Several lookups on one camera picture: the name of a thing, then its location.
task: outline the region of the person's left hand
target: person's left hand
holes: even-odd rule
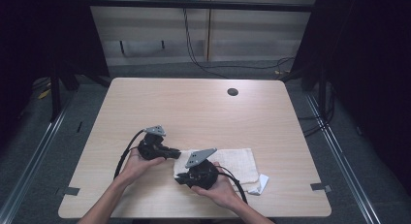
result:
[[[139,151],[136,148],[132,148],[129,152],[127,163],[119,176],[123,177],[127,184],[130,185],[142,176],[148,168],[159,165],[164,161],[166,161],[164,157],[145,160],[140,156]]]

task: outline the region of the black round object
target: black round object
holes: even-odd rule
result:
[[[201,164],[190,168],[188,170],[188,175],[195,179],[194,181],[187,182],[189,187],[196,185],[208,190],[212,184],[217,181],[218,170],[206,159]]]
[[[235,88],[230,88],[227,90],[227,93],[229,93],[229,95],[231,96],[237,96],[238,95],[238,90]]]

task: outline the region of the metal rail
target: metal rail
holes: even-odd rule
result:
[[[27,0],[38,5],[84,5],[94,7],[218,9],[310,13],[321,9],[309,4],[246,3],[196,0]]]
[[[48,149],[51,145],[52,140],[54,139],[57,130],[59,129],[64,116],[66,115],[66,110],[70,106],[71,101],[75,96],[75,92],[71,94],[66,105],[63,107],[61,113],[51,122],[43,135],[42,140],[37,146],[36,151],[30,159],[30,162],[26,166],[23,174],[19,178],[15,188],[7,198],[6,202],[0,209],[0,223],[9,224],[12,223],[13,219],[16,216],[17,210],[23,201],[31,182],[34,179],[37,171],[39,170],[43,159],[46,157]]]
[[[318,110],[318,104],[315,98],[312,95],[308,95],[307,97],[308,104],[316,116],[320,116]],[[351,192],[354,195],[354,198],[363,213],[366,223],[368,224],[381,224],[380,219],[372,205],[372,202],[368,199],[363,187],[361,186],[360,182],[358,181],[353,169],[350,166],[347,158],[344,155],[344,152],[341,149],[334,133],[332,132],[332,128],[329,124],[326,124],[325,121],[320,117],[317,118],[317,122],[319,124],[323,132],[324,137],[329,144],[330,150],[332,151],[333,156],[335,157],[335,161],[337,162],[339,169],[341,170],[345,181],[348,183]]]

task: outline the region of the black curtain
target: black curtain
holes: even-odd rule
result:
[[[74,74],[109,76],[90,8],[58,0],[0,0],[1,144],[28,102],[34,80],[54,68],[68,88]]]
[[[321,70],[330,61],[339,39],[340,30],[350,12],[353,0],[316,0],[305,27],[291,76],[302,77],[302,88],[311,90],[319,81]]]
[[[356,0],[329,79],[411,195],[411,0]]]

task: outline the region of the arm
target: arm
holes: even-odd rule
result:
[[[241,197],[237,195],[229,179],[225,176],[218,176],[217,181],[208,190],[198,186],[192,186],[191,189],[201,196],[209,197],[219,207],[233,211],[247,224],[272,224],[269,219],[246,204]]]
[[[127,186],[142,176],[148,168],[161,164],[164,161],[165,158],[163,157],[149,161],[144,160],[140,157],[137,149],[132,148],[123,171],[115,178],[106,192],[79,223],[107,223]]]

